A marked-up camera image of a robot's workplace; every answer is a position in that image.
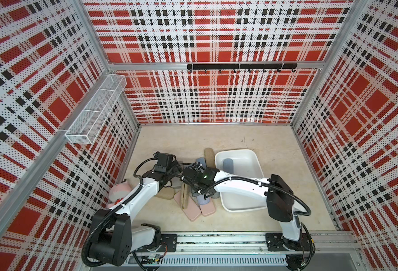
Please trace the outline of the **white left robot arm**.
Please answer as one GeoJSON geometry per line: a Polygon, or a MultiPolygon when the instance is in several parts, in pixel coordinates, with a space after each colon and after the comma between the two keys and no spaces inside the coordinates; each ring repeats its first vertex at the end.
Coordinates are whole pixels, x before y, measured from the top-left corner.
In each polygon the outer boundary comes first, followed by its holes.
{"type": "Polygon", "coordinates": [[[160,227],[142,224],[134,228],[132,223],[148,201],[174,178],[170,170],[178,165],[175,155],[156,152],[135,169],[133,177],[139,184],[114,206],[100,209],[93,216],[81,252],[86,266],[121,266],[130,255],[136,257],[139,248],[159,248],[160,227]]]}

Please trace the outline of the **beige glasses case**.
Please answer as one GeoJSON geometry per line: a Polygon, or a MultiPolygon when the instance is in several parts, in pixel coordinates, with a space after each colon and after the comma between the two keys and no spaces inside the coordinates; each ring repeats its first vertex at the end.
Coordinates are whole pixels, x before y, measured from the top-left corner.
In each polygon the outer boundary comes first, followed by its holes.
{"type": "Polygon", "coordinates": [[[175,196],[175,189],[171,187],[163,187],[155,197],[165,200],[171,200],[175,196]]]}

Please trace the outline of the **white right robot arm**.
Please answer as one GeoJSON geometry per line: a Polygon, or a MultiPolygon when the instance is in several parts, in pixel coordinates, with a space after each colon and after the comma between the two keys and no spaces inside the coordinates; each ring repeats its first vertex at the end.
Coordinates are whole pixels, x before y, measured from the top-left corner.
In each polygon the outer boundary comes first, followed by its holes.
{"type": "Polygon", "coordinates": [[[302,224],[300,216],[310,216],[311,209],[279,175],[270,178],[237,176],[217,168],[203,168],[198,163],[181,163],[168,170],[205,198],[218,193],[232,193],[266,204],[268,215],[281,227],[281,245],[287,251],[301,251],[302,224]]]}

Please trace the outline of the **brown glasses case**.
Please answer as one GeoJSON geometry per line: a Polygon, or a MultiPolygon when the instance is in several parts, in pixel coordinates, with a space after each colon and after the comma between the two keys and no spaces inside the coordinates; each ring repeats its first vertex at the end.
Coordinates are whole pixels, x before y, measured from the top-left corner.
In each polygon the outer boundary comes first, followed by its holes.
{"type": "Polygon", "coordinates": [[[189,198],[189,186],[186,183],[182,183],[180,191],[181,209],[185,210],[188,207],[189,198]]]}

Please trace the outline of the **light blue glasses case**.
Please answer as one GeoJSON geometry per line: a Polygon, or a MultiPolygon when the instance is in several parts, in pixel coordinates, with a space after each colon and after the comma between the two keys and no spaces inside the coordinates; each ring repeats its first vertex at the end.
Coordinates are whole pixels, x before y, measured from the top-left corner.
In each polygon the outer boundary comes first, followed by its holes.
{"type": "Polygon", "coordinates": [[[230,158],[224,159],[223,170],[229,174],[234,174],[235,172],[234,161],[230,158]]]}

